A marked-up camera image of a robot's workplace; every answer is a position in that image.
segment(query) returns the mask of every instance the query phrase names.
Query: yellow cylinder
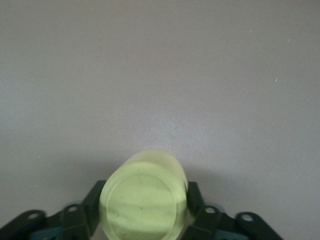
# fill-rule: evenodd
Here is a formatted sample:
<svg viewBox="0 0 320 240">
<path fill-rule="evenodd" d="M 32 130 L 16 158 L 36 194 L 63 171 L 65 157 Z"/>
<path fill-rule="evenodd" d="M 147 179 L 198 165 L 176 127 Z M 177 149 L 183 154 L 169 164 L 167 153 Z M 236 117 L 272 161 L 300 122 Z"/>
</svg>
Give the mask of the yellow cylinder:
<svg viewBox="0 0 320 240">
<path fill-rule="evenodd" d="M 142 151 L 106 181 L 100 223 L 110 240 L 175 240 L 187 212 L 188 182 L 179 162 L 161 150 Z"/>
</svg>

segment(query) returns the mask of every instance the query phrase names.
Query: gray table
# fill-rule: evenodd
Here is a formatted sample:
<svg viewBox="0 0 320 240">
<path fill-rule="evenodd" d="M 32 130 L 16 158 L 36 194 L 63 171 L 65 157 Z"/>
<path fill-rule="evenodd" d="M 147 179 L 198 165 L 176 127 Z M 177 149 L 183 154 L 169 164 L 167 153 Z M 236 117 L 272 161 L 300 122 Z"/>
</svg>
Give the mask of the gray table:
<svg viewBox="0 0 320 240">
<path fill-rule="evenodd" d="M 162 149 L 230 216 L 318 239 L 319 117 L 317 0 L 0 2 L 1 226 Z"/>
</svg>

